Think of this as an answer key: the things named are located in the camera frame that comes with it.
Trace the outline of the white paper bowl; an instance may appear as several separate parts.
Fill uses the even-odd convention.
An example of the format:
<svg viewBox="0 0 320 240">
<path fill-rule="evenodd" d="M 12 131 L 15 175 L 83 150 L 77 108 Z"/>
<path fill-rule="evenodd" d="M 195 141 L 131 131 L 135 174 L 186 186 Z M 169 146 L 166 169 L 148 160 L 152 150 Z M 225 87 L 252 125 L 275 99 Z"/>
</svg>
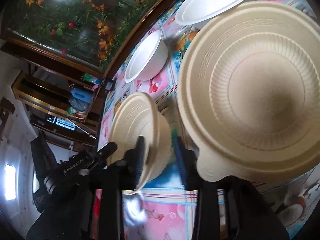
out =
<svg viewBox="0 0 320 240">
<path fill-rule="evenodd" d="M 168 49 L 160 30 L 154 31 L 138 46 L 127 65 L 124 80 L 148 81 L 163 68 L 168 58 Z"/>
</svg>

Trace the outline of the blue thermos jug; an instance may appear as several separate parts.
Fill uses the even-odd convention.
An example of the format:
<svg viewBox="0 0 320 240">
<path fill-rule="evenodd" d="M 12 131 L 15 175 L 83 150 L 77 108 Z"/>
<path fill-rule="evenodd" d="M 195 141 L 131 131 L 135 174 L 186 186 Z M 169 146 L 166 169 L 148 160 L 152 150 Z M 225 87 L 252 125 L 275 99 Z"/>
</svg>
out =
<svg viewBox="0 0 320 240">
<path fill-rule="evenodd" d="M 71 94 L 74 98 L 81 100 L 86 103 L 91 103 L 93 99 L 93 92 L 89 91 L 87 89 L 81 89 L 81 88 L 73 88 L 71 90 Z"/>
</svg>

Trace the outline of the grey thermos jug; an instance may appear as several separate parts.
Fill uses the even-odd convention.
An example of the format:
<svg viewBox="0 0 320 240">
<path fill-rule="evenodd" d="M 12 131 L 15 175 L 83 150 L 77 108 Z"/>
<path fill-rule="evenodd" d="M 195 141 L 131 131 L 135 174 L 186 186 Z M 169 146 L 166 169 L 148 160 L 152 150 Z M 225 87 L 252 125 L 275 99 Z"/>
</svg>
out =
<svg viewBox="0 0 320 240">
<path fill-rule="evenodd" d="M 71 105 L 71 112 L 73 114 L 87 111 L 88 103 L 82 100 L 72 97 L 69 99 L 69 103 Z"/>
</svg>

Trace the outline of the colourful fruit pattern tablecloth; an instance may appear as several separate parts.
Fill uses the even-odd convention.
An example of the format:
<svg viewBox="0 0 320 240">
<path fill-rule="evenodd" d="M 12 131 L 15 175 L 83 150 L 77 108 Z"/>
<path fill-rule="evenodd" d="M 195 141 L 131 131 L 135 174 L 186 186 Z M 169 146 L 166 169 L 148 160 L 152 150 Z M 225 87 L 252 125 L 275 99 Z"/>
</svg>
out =
<svg viewBox="0 0 320 240">
<path fill-rule="evenodd" d="M 125 239 L 294 238 L 319 202 L 319 24 L 282 0 L 185 0 L 117 72 L 99 146 L 164 133 Z"/>
</svg>

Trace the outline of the small black device on table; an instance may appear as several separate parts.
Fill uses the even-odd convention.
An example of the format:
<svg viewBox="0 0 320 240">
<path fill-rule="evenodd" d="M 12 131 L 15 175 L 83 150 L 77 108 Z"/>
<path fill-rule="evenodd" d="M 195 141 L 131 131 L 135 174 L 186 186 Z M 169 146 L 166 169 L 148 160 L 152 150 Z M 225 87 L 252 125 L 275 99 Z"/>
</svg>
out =
<svg viewBox="0 0 320 240">
<path fill-rule="evenodd" d="M 116 81 L 113 79 L 106 79 L 105 80 L 105 90 L 107 92 L 111 92 L 112 90 L 114 90 L 114 87 L 116 85 Z"/>
</svg>

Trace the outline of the small beige fibre bowl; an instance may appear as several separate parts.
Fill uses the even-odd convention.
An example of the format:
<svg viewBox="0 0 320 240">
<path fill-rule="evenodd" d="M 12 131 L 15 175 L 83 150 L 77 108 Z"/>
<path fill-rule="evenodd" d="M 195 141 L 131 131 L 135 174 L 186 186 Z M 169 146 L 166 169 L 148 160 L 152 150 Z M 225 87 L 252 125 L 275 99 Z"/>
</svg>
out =
<svg viewBox="0 0 320 240">
<path fill-rule="evenodd" d="M 117 110 L 108 140 L 116 143 L 118 149 L 107 159 L 107 164 L 122 159 L 127 150 L 134 148 L 139 137 L 145 139 L 146 147 L 142 175 L 135 189 L 125 190 L 125 195 L 137 193 L 146 183 L 157 178 L 171 155 L 169 123 L 151 96 L 143 92 L 131 94 Z"/>
</svg>

